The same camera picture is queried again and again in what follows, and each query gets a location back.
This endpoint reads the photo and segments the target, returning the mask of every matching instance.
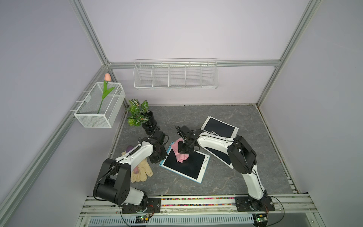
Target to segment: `white vented panel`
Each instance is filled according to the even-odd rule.
[[[127,224],[132,226],[144,226],[145,224],[136,224],[136,215],[123,215]],[[152,225],[212,225],[212,224],[253,224],[252,214],[226,214],[226,215],[156,215],[147,223]],[[121,217],[104,216],[92,217],[88,226],[126,226]]]

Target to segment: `wall-mounted wire shelf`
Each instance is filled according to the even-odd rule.
[[[217,60],[135,60],[134,85],[136,89],[217,88]]]
[[[107,84],[107,89],[113,87],[114,89],[103,100],[100,111],[97,114],[102,101],[103,82],[97,82],[94,84],[78,109],[74,112],[74,116],[79,120],[83,127],[112,127],[125,98],[125,92],[121,83],[109,82]]]

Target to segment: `beige glove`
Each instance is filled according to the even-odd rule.
[[[132,170],[132,172],[131,172],[131,183],[134,183],[135,181],[144,182],[147,180],[147,176],[151,177],[153,175],[153,172],[152,172],[150,165],[147,162],[146,158],[144,160],[142,160],[134,170]]]

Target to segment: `pink towel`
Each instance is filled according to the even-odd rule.
[[[174,144],[171,145],[171,148],[173,149],[175,156],[176,156],[176,162],[180,162],[183,163],[184,160],[187,160],[189,158],[189,154],[180,154],[178,152],[178,143],[179,141],[183,141],[184,140],[182,138],[178,139],[177,141],[175,141]]]

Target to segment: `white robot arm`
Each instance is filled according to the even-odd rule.
[[[147,193],[131,187],[131,171],[145,158],[152,163],[163,160],[166,156],[164,148],[165,134],[155,130],[150,137],[139,138],[138,144],[123,156],[106,159],[98,174],[93,189],[93,197],[100,197],[117,205],[132,204],[136,211],[145,210]]]
[[[256,153],[242,136],[220,137],[203,130],[191,131],[186,126],[177,126],[176,129],[184,140],[178,143],[180,153],[191,154],[195,152],[195,147],[203,147],[229,156],[233,168],[242,174],[248,188],[248,198],[236,199],[240,211],[274,210],[271,197],[267,195],[258,175]]]

